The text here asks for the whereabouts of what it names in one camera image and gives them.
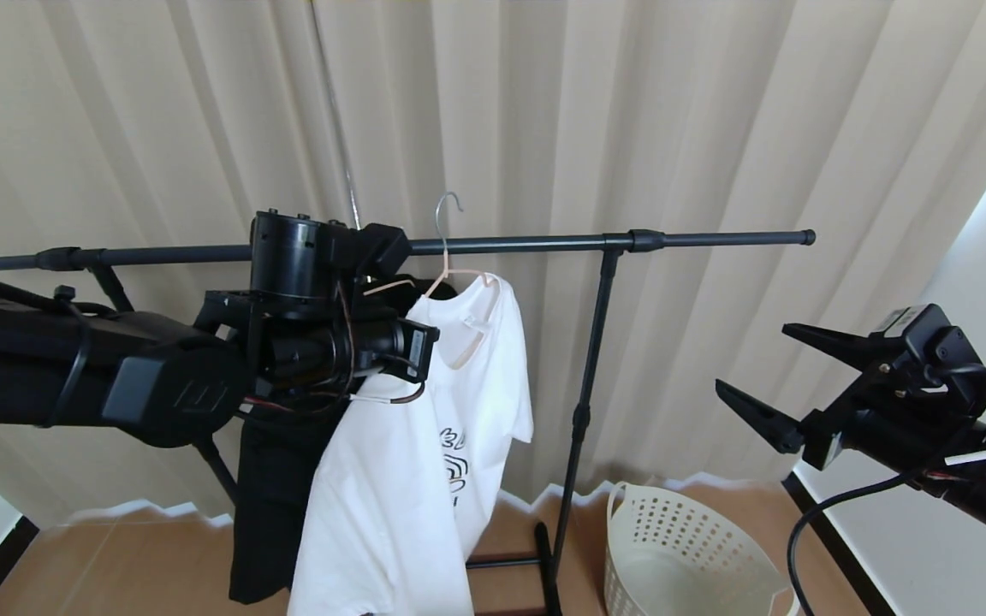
hanger hook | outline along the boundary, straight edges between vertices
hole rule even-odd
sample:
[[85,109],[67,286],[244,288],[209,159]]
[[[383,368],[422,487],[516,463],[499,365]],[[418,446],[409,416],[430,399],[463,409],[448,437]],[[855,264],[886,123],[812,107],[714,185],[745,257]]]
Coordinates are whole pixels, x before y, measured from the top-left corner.
[[444,192],[438,202],[436,202],[436,234],[439,235],[439,241],[443,242],[443,252],[447,252],[447,238],[443,237],[443,230],[439,227],[439,211],[443,207],[443,202],[445,202],[449,196],[450,198],[454,198],[454,206],[458,207],[459,211],[462,211],[462,203],[459,202],[459,195],[454,194],[454,192]]

perforated basket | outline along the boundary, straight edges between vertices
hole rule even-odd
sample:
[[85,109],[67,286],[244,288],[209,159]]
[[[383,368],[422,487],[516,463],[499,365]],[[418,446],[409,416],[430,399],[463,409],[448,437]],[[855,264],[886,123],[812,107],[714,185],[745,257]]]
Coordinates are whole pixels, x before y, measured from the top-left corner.
[[[626,499],[615,511],[615,497]],[[619,483],[607,498],[609,616],[771,612],[784,577],[750,536],[697,500]],[[790,605],[789,616],[798,612]]]

curtain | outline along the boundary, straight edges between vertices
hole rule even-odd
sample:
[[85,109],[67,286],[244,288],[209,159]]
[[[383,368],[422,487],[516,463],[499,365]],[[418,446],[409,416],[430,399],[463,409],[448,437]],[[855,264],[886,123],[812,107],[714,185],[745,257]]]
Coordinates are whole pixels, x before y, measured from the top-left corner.
[[[716,400],[794,414],[852,377],[780,335],[914,300],[986,187],[986,1],[0,3],[0,254],[247,241],[255,210],[435,237],[814,228],[814,246],[620,260],[579,490],[793,464]],[[536,432],[505,487],[563,479],[596,254],[458,257],[520,297]],[[435,258],[411,272],[435,275]],[[121,268],[191,320],[247,266]],[[40,293],[85,273],[2,273]],[[455,281],[457,285],[467,281]],[[239,425],[217,435],[236,465]],[[147,498],[230,507],[191,448],[0,426],[39,524]]]

white wire connector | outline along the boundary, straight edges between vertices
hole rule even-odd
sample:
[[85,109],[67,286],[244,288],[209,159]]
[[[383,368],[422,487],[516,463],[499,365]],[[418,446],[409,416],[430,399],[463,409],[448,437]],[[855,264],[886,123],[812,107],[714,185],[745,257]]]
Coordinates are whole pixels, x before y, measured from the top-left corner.
[[969,464],[974,463],[974,461],[984,460],[986,460],[986,449],[982,452],[960,453],[956,456],[947,456],[946,465]]

tiled floor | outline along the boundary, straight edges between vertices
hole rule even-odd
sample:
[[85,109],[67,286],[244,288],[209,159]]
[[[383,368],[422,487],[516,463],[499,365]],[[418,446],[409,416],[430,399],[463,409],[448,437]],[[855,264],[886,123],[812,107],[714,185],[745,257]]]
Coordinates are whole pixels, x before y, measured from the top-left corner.
[[[684,491],[732,519],[783,566],[784,543],[798,508],[782,488]],[[567,616],[603,616],[604,498],[575,506],[559,572]],[[558,499],[536,514],[553,530]],[[508,504],[497,507],[478,545],[483,554],[526,556],[535,518]],[[166,518],[140,511],[121,518],[60,526],[40,533],[0,589],[0,615],[282,615],[287,593],[244,606],[227,600],[231,527],[215,529],[195,514]],[[799,547],[803,581],[814,604],[838,616],[865,613],[823,545],[807,533]],[[543,593],[533,566],[471,571],[479,613],[541,613]],[[782,605],[775,613],[784,613]]]

